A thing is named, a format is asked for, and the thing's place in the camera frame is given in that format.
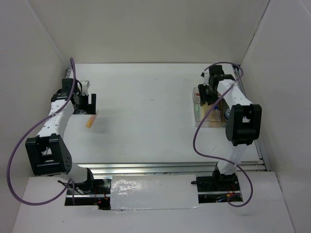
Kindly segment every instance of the transparent container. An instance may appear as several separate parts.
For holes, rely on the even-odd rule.
[[[194,109],[194,118],[195,118],[195,126],[197,127],[208,110],[212,107],[212,105],[204,104],[200,105],[200,94],[197,87],[193,89],[192,94],[193,99],[193,109]],[[224,116],[224,112],[228,109],[228,105],[225,100],[222,100],[217,107],[208,115],[206,120],[204,121],[202,127],[210,127],[210,128],[223,128],[226,126],[226,119]]]

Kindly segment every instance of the white wall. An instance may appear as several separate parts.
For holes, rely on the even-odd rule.
[[[29,0],[78,63],[240,63],[269,0]]]
[[[64,75],[64,66],[25,1],[0,1],[0,231],[3,233],[12,231],[20,206],[6,183],[9,155],[22,134],[49,112],[52,93]],[[23,143],[11,170],[12,183],[20,197],[31,174]]]
[[[260,138],[296,231],[311,228],[311,2],[271,0],[242,62],[247,96],[263,109]]]

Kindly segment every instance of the white table surface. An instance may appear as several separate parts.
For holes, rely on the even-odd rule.
[[[64,206],[64,193],[47,205],[21,204],[13,232],[294,233],[275,173],[247,173],[253,182],[254,196],[242,208],[206,203],[193,209],[103,211],[94,206]],[[246,199],[249,183],[242,173],[238,177]],[[30,177],[23,198],[40,202],[62,189],[56,178]]]
[[[208,64],[77,64],[77,79],[89,80],[97,94],[98,116],[89,129],[89,116],[73,115],[64,141],[76,163],[214,162],[192,148],[196,127],[193,88]],[[231,65],[224,64],[226,74]],[[202,128],[199,151],[225,156],[231,142],[225,129]],[[249,146],[242,162],[259,160]]]

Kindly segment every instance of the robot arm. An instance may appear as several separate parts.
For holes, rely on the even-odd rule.
[[[226,159],[238,164],[248,145],[258,139],[261,122],[261,106],[253,104],[239,89],[232,75],[225,75],[222,66],[209,68],[207,84],[198,86],[201,105],[213,104],[218,95],[222,95],[232,84],[233,88],[225,95],[224,99],[229,106],[230,116],[226,125],[225,133],[232,148],[225,156]],[[226,161],[220,161],[214,170],[213,176],[217,179],[232,179],[235,176],[236,167]]]
[[[93,175],[90,169],[72,162],[63,137],[72,114],[96,113],[96,94],[91,95],[91,104],[89,104],[87,93],[89,81],[81,81],[80,88],[75,85],[71,101],[61,112],[55,114],[68,99],[72,82],[73,79],[62,80],[62,89],[58,90],[51,99],[49,115],[52,117],[44,123],[36,137],[26,140],[25,146],[34,175],[65,175],[66,179],[73,179],[82,191],[87,191]]]

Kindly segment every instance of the cable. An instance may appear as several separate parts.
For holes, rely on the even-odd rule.
[[[74,90],[74,85],[75,85],[75,82],[76,82],[76,67],[75,67],[75,63],[74,63],[74,59],[71,57],[70,58],[70,63],[71,63],[71,67],[72,67],[72,72],[73,72],[73,82],[72,82],[72,87],[71,87],[71,90],[70,90],[70,94],[66,100],[66,102],[64,103],[64,105],[58,109],[54,114],[58,114],[60,113],[65,107],[66,105],[69,103],[69,101],[71,100],[71,96],[73,94],[73,90]],[[32,131],[34,130],[36,127],[38,127],[40,124],[46,122],[48,119],[50,119],[51,117],[54,116],[54,114],[52,115],[49,115],[45,118],[43,118],[42,120],[40,120],[38,123],[36,123],[33,127],[31,127],[21,138],[20,140],[16,143],[12,153],[11,153],[11,156],[9,158],[9,162],[8,162],[8,166],[6,168],[6,181],[8,183],[8,187],[9,187],[9,190],[11,192],[11,194],[13,195],[13,197],[18,200],[19,202],[25,204],[25,205],[44,205],[44,204],[48,204],[54,200],[56,200],[57,198],[59,198],[66,190],[67,188],[69,187],[69,184],[72,183],[72,186],[73,186],[73,189],[74,189],[74,181],[72,179],[70,179],[68,182],[67,182],[67,185],[66,187],[58,194],[56,195],[54,198],[50,199],[50,200],[46,200],[46,201],[43,201],[43,202],[29,202],[29,201],[26,201],[26,200],[23,200],[22,198],[20,198],[16,192],[14,191],[13,187],[12,187],[12,183],[11,183],[11,177],[10,177],[10,170],[11,170],[11,165],[12,165],[12,160],[14,158],[14,155],[18,149],[18,147],[20,146],[20,144],[22,143],[22,141],[27,137],[27,135]]]
[[[80,96],[82,94],[82,83],[79,80],[77,80],[77,83],[80,85],[80,89],[78,89],[78,96]]]
[[[244,203],[241,204],[241,205],[234,205],[234,204],[232,204],[232,203],[230,202],[230,199],[231,199],[232,197],[238,196],[238,195],[240,195],[240,194],[233,194],[233,195],[231,195],[231,196],[227,199],[227,202],[228,202],[229,205],[234,206],[234,207],[243,207],[243,206],[247,205],[247,204],[250,202],[250,200],[251,200],[252,197],[253,197],[253,193],[254,193],[254,188],[253,188],[252,181],[251,181],[251,179],[249,178],[249,176],[246,174],[246,172],[241,168],[240,165],[235,164],[234,162],[232,162],[232,161],[230,161],[230,160],[228,160],[228,159],[200,153],[200,152],[197,150],[196,146],[195,146],[196,138],[197,138],[197,136],[198,136],[199,130],[200,130],[200,128],[202,127],[202,125],[203,125],[205,119],[208,117],[208,115],[211,113],[211,111],[218,105],[218,103],[224,98],[224,96],[233,88],[234,84],[235,84],[236,82],[238,82],[239,80],[241,80],[241,78],[242,78],[242,76],[243,76],[243,74],[244,74],[243,69],[242,69],[240,66],[238,66],[237,64],[232,63],[232,62],[216,62],[216,63],[211,64],[210,66],[208,66],[204,71],[206,71],[207,69],[209,69],[210,67],[212,67],[212,66],[214,66],[214,65],[222,64],[222,63],[231,64],[232,66],[236,67],[237,69],[240,69],[240,70],[241,70],[241,76],[240,76],[239,78],[237,78],[237,79],[234,81],[234,83],[233,83],[233,84],[232,84],[232,85],[231,85],[231,86],[216,100],[216,102],[213,104],[213,106],[212,106],[212,107],[208,110],[208,112],[205,114],[205,116],[204,116],[203,119],[201,120],[201,122],[200,122],[198,128],[197,128],[196,131],[195,131],[195,134],[194,134],[194,137],[193,137],[192,146],[193,146],[194,151],[195,151],[198,155],[201,155],[201,156],[206,157],[206,158],[223,160],[223,161],[225,161],[225,162],[227,162],[227,163],[233,164],[233,165],[236,166],[239,170],[241,170],[241,172],[243,172],[243,174],[244,174],[245,177],[247,178],[247,180],[248,180],[248,182],[249,182],[249,185],[250,185],[250,187],[251,187],[251,193],[250,193],[249,198],[247,199],[246,202],[244,202]]]
[[[96,203],[96,193],[97,193],[97,189],[95,187],[95,193],[94,193],[94,203]]]
[[[223,100],[220,101],[220,110],[222,111],[223,109]]]
[[[75,188],[74,188],[74,182],[72,182],[72,204],[73,204],[73,205],[76,205],[76,203],[74,203],[74,190],[75,190]]]
[[[103,193],[103,195],[104,195],[104,198],[105,198],[105,200],[107,200],[108,198],[106,197],[106,193],[105,193],[105,191],[104,191],[104,189],[103,188],[101,188],[101,187],[99,187],[99,186],[97,186],[101,191],[102,191],[102,193]]]
[[[62,182],[62,181],[60,181],[60,180],[58,180],[57,182],[61,183],[63,186],[66,187],[66,184],[67,184],[67,183],[64,183],[64,182]],[[80,193],[78,190],[79,190],[79,188],[77,187],[74,191],[77,192],[77,193],[80,194],[80,195],[84,195],[84,193]]]
[[[236,189],[235,186],[233,184],[230,184],[233,187],[233,193],[235,193]]]

